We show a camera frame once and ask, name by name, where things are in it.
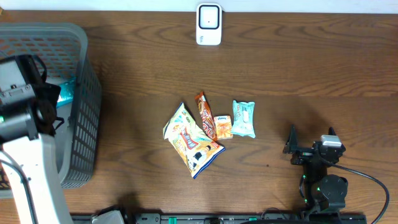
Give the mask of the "mint green wipes packet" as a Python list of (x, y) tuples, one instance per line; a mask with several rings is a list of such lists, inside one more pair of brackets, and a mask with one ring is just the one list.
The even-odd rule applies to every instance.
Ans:
[(233, 101), (233, 126), (231, 133), (239, 136), (255, 138), (253, 125), (255, 102)]

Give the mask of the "small orange tissue box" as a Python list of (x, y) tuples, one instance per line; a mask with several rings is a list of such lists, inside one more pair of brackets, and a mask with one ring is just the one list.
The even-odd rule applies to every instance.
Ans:
[(216, 135), (218, 139), (232, 139), (232, 124), (230, 115), (215, 116)]

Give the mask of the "orange red snack bar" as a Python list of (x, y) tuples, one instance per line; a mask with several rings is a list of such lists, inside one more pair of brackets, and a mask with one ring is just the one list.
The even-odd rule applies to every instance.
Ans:
[(203, 131), (210, 139), (217, 141), (216, 126), (204, 92), (201, 91), (195, 97), (195, 102), (198, 106), (198, 110), (202, 119)]

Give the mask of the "large snack chip bag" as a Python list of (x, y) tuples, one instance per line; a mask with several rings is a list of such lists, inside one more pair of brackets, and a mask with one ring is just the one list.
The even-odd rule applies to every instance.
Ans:
[(163, 138), (173, 145), (193, 179), (225, 151), (196, 124), (183, 103), (164, 126)]

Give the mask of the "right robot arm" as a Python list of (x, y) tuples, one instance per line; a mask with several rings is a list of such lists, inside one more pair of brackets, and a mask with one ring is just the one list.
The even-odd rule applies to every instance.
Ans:
[(295, 126), (291, 126), (283, 153), (292, 156), (292, 165), (303, 167), (299, 192), (306, 209), (300, 212), (301, 219), (310, 223), (343, 222), (340, 210), (346, 205), (348, 181), (329, 174), (327, 169), (339, 162), (345, 150), (332, 127), (311, 147), (302, 147), (298, 144)]

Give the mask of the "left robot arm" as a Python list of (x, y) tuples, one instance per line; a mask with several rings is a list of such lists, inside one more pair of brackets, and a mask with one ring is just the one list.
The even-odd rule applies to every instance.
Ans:
[(1, 166), (21, 223), (72, 223), (56, 165), (57, 100), (36, 55), (1, 60)]

